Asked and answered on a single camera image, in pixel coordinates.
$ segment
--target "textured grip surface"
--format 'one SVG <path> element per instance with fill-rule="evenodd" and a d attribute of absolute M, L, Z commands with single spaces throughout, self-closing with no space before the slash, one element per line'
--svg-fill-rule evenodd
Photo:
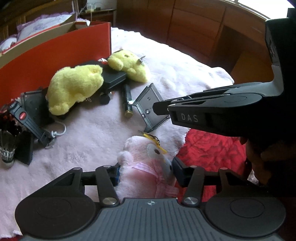
<path fill-rule="evenodd" d="M 29 236 L 22 239 L 22 241 L 38 240 L 40 239 Z M 183 207 L 176 199 L 125 199 L 118 207 L 103 209 L 98 218 L 85 230 L 60 240 L 238 241 L 244 239 L 220 233 L 205 220 L 199 209 Z M 257 240 L 281 241 L 282 239 L 274 235 Z"/>

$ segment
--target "marker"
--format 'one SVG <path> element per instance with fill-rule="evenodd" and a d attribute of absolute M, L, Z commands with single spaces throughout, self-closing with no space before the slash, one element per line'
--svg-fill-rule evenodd
<path fill-rule="evenodd" d="M 124 106 L 124 116 L 126 118 L 131 118 L 133 116 L 133 107 L 128 103 L 131 98 L 131 88 L 129 85 L 124 84 L 122 87 L 122 95 L 123 95 L 123 106 Z"/>

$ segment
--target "plush toy ear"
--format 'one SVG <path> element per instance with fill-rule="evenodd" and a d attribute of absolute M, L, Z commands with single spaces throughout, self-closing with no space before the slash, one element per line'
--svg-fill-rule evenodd
<path fill-rule="evenodd" d="M 117 157 L 117 161 L 121 166 L 133 165 L 133 156 L 128 151 L 121 151 Z"/>
<path fill-rule="evenodd" d="M 116 71 L 121 71 L 124 66 L 123 62 L 119 58 L 112 55 L 108 58 L 108 65 Z"/>

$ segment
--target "wooden furniture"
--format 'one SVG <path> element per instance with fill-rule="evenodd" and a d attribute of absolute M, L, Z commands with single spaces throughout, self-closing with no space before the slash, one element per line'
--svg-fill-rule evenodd
<path fill-rule="evenodd" d="M 17 26 L 34 20 L 42 14 L 79 12 L 84 0 L 13 0 L 0 11 L 0 42 L 17 34 Z"/>
<path fill-rule="evenodd" d="M 116 26 L 222 67 L 235 83 L 271 81 L 266 17 L 228 0 L 118 0 Z"/>
<path fill-rule="evenodd" d="M 102 22 L 110 22 L 113 26 L 114 24 L 114 12 L 116 9 L 101 9 L 95 10 L 92 13 L 81 13 L 79 16 L 84 19 L 88 19 L 89 21 L 102 21 Z"/>

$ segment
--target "black robotic gripper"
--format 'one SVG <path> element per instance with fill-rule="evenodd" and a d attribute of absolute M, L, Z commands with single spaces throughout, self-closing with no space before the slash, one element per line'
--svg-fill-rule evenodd
<path fill-rule="evenodd" d="M 180 203 L 175 198 L 120 203 L 114 189 L 119 168 L 76 167 L 22 200 L 15 211 L 22 241 L 282 240 L 276 234 L 286 215 L 282 203 L 227 168 L 207 172 L 174 158 L 177 182 L 187 187 Z M 86 185 L 97 186 L 99 202 L 84 194 Z M 215 185 L 217 194 L 201 202 L 205 185 Z"/>

